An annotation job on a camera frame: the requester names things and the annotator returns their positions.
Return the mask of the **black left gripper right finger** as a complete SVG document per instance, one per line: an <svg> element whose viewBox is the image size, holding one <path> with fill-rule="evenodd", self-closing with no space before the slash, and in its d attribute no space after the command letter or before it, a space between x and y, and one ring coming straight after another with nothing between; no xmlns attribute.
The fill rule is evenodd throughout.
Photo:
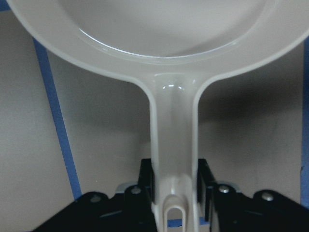
<svg viewBox="0 0 309 232"><path fill-rule="evenodd" d="M198 159L197 202L205 221L209 221L210 218L210 200L214 182L215 178L206 159Z"/></svg>

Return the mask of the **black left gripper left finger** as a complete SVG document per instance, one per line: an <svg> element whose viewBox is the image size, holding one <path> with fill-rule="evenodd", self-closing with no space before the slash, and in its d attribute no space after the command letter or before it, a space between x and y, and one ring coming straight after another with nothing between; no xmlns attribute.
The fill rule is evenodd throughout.
<svg viewBox="0 0 309 232"><path fill-rule="evenodd" d="M152 206L155 202L155 174L151 159L141 160L138 185L143 186L147 190L149 203Z"/></svg>

